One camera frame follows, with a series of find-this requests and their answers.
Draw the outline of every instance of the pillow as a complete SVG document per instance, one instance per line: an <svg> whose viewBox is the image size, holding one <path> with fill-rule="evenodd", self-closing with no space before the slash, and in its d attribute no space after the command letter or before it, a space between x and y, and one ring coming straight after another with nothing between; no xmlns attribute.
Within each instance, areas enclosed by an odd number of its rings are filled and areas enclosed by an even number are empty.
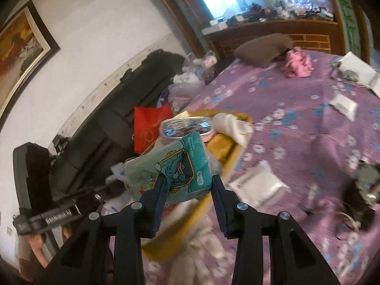
<svg viewBox="0 0 380 285"><path fill-rule="evenodd" d="M240 45L235 56L255 67L268 67L272 60L293 47L292 39L284 34L266 35Z"/></svg>

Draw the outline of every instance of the floral bedsheet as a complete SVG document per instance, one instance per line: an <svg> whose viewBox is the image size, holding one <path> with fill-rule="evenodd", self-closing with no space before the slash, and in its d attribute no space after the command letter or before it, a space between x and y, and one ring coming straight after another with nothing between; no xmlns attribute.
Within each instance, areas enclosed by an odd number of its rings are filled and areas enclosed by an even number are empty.
<svg viewBox="0 0 380 285"><path fill-rule="evenodd" d="M336 56L307 53L315 67L307 78L286 78L280 62L261 69L235 60L187 110L233 110L252 117L255 132L232 179L259 160L267 160L291 192L270 207L258 210L270 214L290 212L341 284L355 284L380 246L379 207L375 207L375 221L368 232L356 233L345 225L338 212L343 211L341 195L359 160L380 163L380 99L366 88L336 77L330 66ZM335 93L359 104L355 122L329 105ZM305 208L313 213L307 215ZM215 284L230 284L237 241L223 237L213 209L209 216L226 256L220 260L210 258L205 265ZM267 241L264 254L264 284L269 284ZM161 279L161 268L153 266L157 268L154 274Z"/></svg>

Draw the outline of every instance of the red bag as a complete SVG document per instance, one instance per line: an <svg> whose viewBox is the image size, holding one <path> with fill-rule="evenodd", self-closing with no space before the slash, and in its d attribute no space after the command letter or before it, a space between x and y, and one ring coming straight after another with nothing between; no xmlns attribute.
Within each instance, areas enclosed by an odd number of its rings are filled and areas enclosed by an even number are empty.
<svg viewBox="0 0 380 285"><path fill-rule="evenodd" d="M141 154L158 137L161 122L172 118L168 104L160 108L134 108L134 152Z"/></svg>

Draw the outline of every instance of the green tissue package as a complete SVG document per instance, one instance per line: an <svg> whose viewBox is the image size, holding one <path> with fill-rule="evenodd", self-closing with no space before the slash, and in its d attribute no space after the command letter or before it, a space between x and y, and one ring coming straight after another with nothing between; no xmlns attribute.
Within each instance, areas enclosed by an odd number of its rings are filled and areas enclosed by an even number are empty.
<svg viewBox="0 0 380 285"><path fill-rule="evenodd" d="M168 182L166 204L180 203L210 192L211 176L218 173L219 165L208 154L200 134L194 132L126 162L126 186L138 201L145 191L155 187L162 173Z"/></svg>

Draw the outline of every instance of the picture frame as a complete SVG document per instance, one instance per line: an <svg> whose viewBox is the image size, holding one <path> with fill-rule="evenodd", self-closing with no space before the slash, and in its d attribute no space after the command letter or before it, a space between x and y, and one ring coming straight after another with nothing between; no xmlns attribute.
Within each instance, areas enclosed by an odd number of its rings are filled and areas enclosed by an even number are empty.
<svg viewBox="0 0 380 285"><path fill-rule="evenodd" d="M60 50L32 0L0 29L0 131L38 70Z"/></svg>

